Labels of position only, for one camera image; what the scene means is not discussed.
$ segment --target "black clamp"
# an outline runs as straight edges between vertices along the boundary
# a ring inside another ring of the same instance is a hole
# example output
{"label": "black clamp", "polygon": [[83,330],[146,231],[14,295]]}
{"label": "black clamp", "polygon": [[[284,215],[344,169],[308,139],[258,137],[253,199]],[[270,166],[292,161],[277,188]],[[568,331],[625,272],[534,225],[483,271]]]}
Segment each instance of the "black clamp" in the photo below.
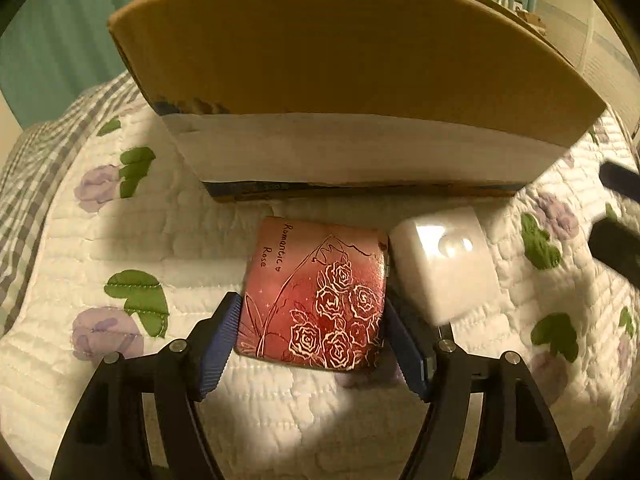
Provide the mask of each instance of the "black clamp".
{"label": "black clamp", "polygon": [[[103,359],[69,422],[51,480],[151,480],[142,393],[154,393],[167,462],[175,480],[223,480],[194,409],[215,389],[238,331],[241,297],[228,293],[210,319],[158,354]],[[471,393],[484,393],[470,480],[570,480],[553,418],[515,352],[466,354],[439,339],[392,290],[386,336],[409,387],[430,402],[402,480],[450,480]]]}

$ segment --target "rose illustration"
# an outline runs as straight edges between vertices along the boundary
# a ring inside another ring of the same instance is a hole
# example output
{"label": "rose illustration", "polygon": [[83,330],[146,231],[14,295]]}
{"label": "rose illustration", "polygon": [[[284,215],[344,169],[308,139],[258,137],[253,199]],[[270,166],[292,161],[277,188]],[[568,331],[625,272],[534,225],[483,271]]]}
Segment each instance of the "rose illustration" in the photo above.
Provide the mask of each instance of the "rose illustration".
{"label": "rose illustration", "polygon": [[356,354],[346,332],[329,332],[322,340],[322,353],[331,368],[351,370],[355,365]]}
{"label": "rose illustration", "polygon": [[326,359],[321,354],[313,354],[309,358],[309,364],[318,368],[326,368]]}
{"label": "rose illustration", "polygon": [[358,319],[351,323],[351,326],[349,327],[349,336],[351,336],[353,344],[361,348],[366,348],[367,345],[371,343],[368,324],[365,324]]}
{"label": "rose illustration", "polygon": [[535,200],[535,214],[541,228],[553,233],[559,240],[577,237],[580,232],[578,219],[567,204],[546,192],[540,192]]}
{"label": "rose illustration", "polygon": [[355,317],[368,320],[378,309],[378,297],[368,286],[356,285],[349,293],[349,304]]}
{"label": "rose illustration", "polygon": [[91,361],[94,366],[110,352],[125,358],[139,357],[144,351],[144,338],[129,314],[119,308],[89,308],[76,317],[71,340],[74,356]]}
{"label": "rose illustration", "polygon": [[314,307],[318,314],[327,316],[329,319],[336,319],[342,314],[340,296],[328,286],[324,286],[316,292]]}
{"label": "rose illustration", "polygon": [[299,357],[311,357],[320,346],[320,329],[310,321],[291,327],[289,351]]}
{"label": "rose illustration", "polygon": [[342,388],[373,388],[381,385],[404,384],[404,376],[389,345],[380,351],[379,356],[378,365],[375,368],[347,374],[336,373],[336,384]]}
{"label": "rose illustration", "polygon": [[369,337],[369,342],[377,347],[382,346],[382,334],[380,332],[381,317],[382,314],[377,312],[369,318],[369,323],[367,323],[367,336]]}
{"label": "rose illustration", "polygon": [[336,330],[344,330],[346,326],[347,326],[347,322],[344,320],[343,317],[337,317],[334,319],[334,328]]}
{"label": "rose illustration", "polygon": [[74,194],[82,209],[88,213],[95,213],[117,197],[119,183],[120,175],[116,166],[98,166],[84,174]]}
{"label": "rose illustration", "polygon": [[338,294],[343,294],[353,283],[351,274],[351,262],[333,262],[326,266],[324,271],[327,284]]}

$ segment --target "red soap box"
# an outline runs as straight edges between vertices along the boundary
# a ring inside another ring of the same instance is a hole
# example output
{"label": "red soap box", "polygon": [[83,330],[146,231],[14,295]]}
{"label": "red soap box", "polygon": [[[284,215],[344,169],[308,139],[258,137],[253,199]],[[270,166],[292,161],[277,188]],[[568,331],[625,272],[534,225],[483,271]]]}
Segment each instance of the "red soap box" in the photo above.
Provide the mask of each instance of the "red soap box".
{"label": "red soap box", "polygon": [[236,351],[329,370],[375,364],[386,235],[267,217],[248,269]]}

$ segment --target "white quilt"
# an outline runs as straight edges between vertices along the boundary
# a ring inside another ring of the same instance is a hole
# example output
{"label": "white quilt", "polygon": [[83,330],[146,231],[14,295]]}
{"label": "white quilt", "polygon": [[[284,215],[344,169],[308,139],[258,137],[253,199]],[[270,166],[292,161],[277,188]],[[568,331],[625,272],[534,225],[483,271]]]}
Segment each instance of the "white quilt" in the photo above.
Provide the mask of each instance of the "white quilt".
{"label": "white quilt", "polygon": [[[24,306],[0,340],[0,430],[36,480],[49,477],[94,370],[87,359],[97,318],[85,311],[117,311],[113,319],[122,326],[132,320],[127,330],[140,336],[118,343],[125,354],[156,352],[210,316],[226,291],[241,290],[266,215],[389,230],[408,216],[465,204],[476,208],[485,230],[502,296],[455,322],[456,342],[477,354],[512,349],[524,357],[552,405],[576,479],[607,449],[638,394],[632,377],[640,312],[635,290],[595,262],[586,243],[607,203],[610,215],[636,218],[637,209],[621,208],[598,180],[605,158],[635,167],[609,112],[512,200],[360,196],[225,205],[210,199],[143,102],[117,115],[119,126],[92,135],[63,180]],[[544,236],[542,229],[552,248],[527,257],[525,242]],[[149,287],[158,288],[154,278],[159,282],[168,316],[143,322],[133,311],[123,318],[124,296],[105,285],[127,269],[150,275]],[[148,335],[164,330],[164,338]],[[478,409],[475,400],[470,420]],[[232,354],[220,386],[199,410],[229,480],[391,480],[426,406],[404,386],[347,390],[328,372]],[[156,450],[157,428],[149,433]],[[460,475],[473,440],[463,445]]]}

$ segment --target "wall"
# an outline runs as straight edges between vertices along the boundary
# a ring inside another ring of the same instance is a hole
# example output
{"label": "wall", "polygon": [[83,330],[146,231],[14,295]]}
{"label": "wall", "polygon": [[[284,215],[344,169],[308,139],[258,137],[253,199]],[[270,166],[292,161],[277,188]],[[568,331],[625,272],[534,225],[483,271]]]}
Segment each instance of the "wall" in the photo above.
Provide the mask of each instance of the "wall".
{"label": "wall", "polygon": [[0,168],[4,166],[15,139],[21,131],[20,124],[15,120],[0,91]]}
{"label": "wall", "polygon": [[640,76],[593,0],[538,0],[535,12],[546,24],[547,39],[616,109],[631,133],[640,116]]}

